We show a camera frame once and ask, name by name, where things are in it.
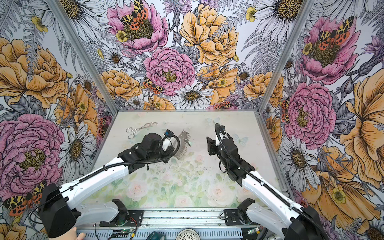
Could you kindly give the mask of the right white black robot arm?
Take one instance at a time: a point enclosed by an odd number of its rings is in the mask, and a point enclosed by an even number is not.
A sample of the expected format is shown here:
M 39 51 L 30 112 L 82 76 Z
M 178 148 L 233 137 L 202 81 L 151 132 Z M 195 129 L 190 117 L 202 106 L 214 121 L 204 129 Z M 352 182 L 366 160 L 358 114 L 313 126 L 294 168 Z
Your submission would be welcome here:
M 234 139 L 223 126 L 215 125 L 216 138 L 207 138 L 208 153 L 216 155 L 219 166 L 225 168 L 229 178 L 253 193 L 268 208 L 257 207 L 248 198 L 238 209 L 243 223 L 256 223 L 266 227 L 282 240 L 327 240 L 318 212 L 303 207 L 267 182 L 247 161 L 243 160 Z

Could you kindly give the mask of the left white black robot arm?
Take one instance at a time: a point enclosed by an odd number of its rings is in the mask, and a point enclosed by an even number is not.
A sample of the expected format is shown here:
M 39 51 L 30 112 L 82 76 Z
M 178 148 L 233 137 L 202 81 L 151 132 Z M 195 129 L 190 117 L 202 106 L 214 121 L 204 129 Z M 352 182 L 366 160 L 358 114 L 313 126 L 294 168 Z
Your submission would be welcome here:
M 120 200 L 88 211 L 81 211 L 80 204 L 101 188 L 140 168 L 167 163 L 180 146 L 180 139 L 170 130 L 166 130 L 164 136 L 149 133 L 140 143 L 122 151 L 95 171 L 61 186 L 50 184 L 45 187 L 37 213 L 48 237 L 61 238 L 74 227 L 86 223 L 125 224 L 128 213 Z

